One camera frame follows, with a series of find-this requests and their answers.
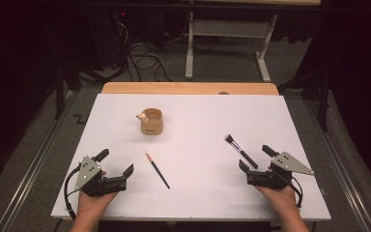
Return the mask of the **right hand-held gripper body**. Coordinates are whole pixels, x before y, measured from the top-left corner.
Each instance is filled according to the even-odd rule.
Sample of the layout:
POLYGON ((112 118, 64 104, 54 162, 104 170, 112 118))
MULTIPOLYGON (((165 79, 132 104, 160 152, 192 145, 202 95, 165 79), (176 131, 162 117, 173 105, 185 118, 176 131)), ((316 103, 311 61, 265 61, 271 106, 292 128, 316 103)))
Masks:
POLYGON ((247 170, 245 174, 249 185, 284 189, 292 182, 293 172, 314 175, 313 170, 287 152, 266 151, 266 154, 271 157, 269 169, 264 172, 247 170))

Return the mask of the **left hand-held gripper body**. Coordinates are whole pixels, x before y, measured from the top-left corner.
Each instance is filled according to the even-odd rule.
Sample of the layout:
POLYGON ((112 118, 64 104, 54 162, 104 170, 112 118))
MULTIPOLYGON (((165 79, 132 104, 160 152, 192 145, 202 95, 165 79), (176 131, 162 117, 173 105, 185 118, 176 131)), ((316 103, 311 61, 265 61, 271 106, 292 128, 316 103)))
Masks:
POLYGON ((94 159, 84 157, 80 163, 74 189, 83 191, 90 197, 104 196, 126 190, 127 177, 125 175, 114 178, 103 177, 100 165, 94 159))

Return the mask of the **black makeup brush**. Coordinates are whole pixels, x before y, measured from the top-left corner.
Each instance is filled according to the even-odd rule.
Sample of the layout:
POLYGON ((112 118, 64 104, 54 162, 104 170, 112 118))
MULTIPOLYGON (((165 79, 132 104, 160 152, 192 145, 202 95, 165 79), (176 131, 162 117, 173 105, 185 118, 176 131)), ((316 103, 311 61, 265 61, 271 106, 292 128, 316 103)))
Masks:
POLYGON ((227 134, 224 139, 231 144, 254 168, 258 168, 258 164, 243 150, 231 134, 227 134))

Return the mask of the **black pencil with gold end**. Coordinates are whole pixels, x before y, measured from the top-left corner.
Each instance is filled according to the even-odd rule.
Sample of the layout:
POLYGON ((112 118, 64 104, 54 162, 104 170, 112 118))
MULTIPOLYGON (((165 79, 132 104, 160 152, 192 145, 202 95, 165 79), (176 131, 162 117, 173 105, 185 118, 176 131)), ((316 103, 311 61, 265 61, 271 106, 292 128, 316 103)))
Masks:
POLYGON ((151 165, 153 166, 154 170, 156 171, 157 175, 159 176, 159 178, 161 179, 161 181, 165 184, 165 186, 168 188, 168 189, 171 189, 168 182, 166 181, 166 179, 164 178, 164 176, 162 175, 162 173, 160 172, 159 168, 157 167, 156 163, 154 162, 153 158, 151 155, 149 155, 148 153, 146 153, 146 156, 149 160, 149 162, 151 163, 151 165))

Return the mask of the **wooden pen holder cup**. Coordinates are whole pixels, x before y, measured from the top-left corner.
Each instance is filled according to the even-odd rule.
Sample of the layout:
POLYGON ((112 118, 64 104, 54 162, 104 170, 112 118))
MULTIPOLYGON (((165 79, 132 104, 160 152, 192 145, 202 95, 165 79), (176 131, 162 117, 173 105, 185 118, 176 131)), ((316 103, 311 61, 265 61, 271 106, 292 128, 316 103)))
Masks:
POLYGON ((159 135, 163 130, 163 115, 157 108, 146 108, 137 115, 144 134, 159 135))

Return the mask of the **person's left hand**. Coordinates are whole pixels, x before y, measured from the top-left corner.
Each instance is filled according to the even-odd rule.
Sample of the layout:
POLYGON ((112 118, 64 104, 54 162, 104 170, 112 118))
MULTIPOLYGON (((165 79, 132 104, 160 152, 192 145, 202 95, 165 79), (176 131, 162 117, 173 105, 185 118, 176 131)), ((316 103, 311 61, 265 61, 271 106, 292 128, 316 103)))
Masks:
POLYGON ((109 204, 117 196, 117 192, 108 193, 104 196, 91 197, 81 191, 78 196, 77 218, 99 219, 109 204))

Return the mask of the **person's right hand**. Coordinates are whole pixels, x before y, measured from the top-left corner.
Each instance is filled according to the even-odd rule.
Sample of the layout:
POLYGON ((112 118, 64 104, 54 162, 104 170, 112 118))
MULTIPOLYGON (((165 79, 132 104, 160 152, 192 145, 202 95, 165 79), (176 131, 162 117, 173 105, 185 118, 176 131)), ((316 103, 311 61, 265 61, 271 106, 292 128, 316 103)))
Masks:
POLYGON ((287 186, 284 189, 272 189, 255 186, 270 202, 272 208, 281 218, 298 215, 300 213, 297 207, 295 191, 287 186))

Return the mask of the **white board sheet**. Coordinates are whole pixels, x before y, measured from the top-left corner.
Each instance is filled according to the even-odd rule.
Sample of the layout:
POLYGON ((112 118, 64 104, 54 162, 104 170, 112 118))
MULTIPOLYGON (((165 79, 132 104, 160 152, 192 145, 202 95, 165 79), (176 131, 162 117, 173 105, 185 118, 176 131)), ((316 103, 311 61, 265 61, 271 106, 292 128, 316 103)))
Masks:
POLYGON ((131 164, 128 187, 108 207, 112 220, 272 220, 267 199, 246 182, 242 156, 225 141, 236 142, 266 170, 268 145, 301 162, 307 157, 287 104, 281 96, 119 95, 97 96, 70 166, 103 149, 100 166, 111 177, 131 164), (157 108, 163 115, 159 135, 141 131, 137 115, 157 108), (161 181, 146 153, 168 182, 161 181))

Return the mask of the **black metal stand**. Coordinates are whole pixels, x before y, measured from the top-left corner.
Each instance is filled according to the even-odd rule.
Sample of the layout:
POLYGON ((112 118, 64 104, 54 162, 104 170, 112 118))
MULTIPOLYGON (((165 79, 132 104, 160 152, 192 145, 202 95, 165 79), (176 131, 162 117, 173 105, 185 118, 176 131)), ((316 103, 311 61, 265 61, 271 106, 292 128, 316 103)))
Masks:
POLYGON ((328 111, 328 91, 329 76, 321 71, 311 71, 297 75, 277 87, 279 93, 288 89, 301 88, 301 97, 307 101, 317 100, 318 122, 324 131, 328 130, 327 111, 328 111))
POLYGON ((72 91, 79 91, 81 89, 77 67, 72 61, 61 63, 55 69, 56 119, 59 119, 65 110, 66 97, 64 84, 67 84, 72 91))

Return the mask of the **metal floor rail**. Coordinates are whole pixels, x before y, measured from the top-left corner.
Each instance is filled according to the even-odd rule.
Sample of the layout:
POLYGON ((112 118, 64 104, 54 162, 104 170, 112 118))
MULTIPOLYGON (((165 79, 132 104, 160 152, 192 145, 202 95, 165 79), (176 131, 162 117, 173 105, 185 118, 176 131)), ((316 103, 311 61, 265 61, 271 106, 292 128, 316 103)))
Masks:
POLYGON ((324 144, 328 149, 328 156, 333 166, 334 173, 343 193, 345 194, 347 202, 353 211, 359 228, 362 232, 371 232, 371 217, 362 202, 361 195, 352 182, 349 172, 345 168, 344 162, 341 160, 337 149, 334 147, 332 138, 328 134, 328 131, 324 130, 319 122, 317 107, 312 101, 305 101, 304 105, 311 115, 312 121, 317 127, 318 132, 322 136, 324 144))
POLYGON ((60 115, 56 115, 50 123, 49 128, 45 131, 44 138, 39 143, 39 149, 33 156, 22 179, 17 183, 16 190, 11 197, 11 201, 5 208, 5 212, 0 217, 0 232, 10 232, 15 219, 20 212, 28 194, 39 176, 43 164, 47 158, 47 151, 65 117, 66 111, 70 108, 75 100, 76 93, 68 91, 66 95, 62 94, 64 100, 61 105, 60 115))

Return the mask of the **desk with white frame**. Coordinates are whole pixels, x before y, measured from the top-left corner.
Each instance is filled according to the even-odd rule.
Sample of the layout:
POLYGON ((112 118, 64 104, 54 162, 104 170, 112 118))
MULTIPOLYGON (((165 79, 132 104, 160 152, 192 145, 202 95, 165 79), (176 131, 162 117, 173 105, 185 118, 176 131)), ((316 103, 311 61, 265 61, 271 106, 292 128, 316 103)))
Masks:
MULTIPOLYGON (((241 7, 316 7, 321 0, 186 0, 192 6, 197 3, 222 3, 239 4, 241 7)), ((273 29, 278 18, 278 13, 273 13, 268 21, 236 21, 228 19, 195 19, 194 12, 188 14, 188 44, 185 61, 185 78, 193 78, 194 65, 194 37, 228 37, 244 39, 261 39, 263 41, 260 50, 257 50, 255 61, 264 82, 271 82, 265 61, 273 29)))

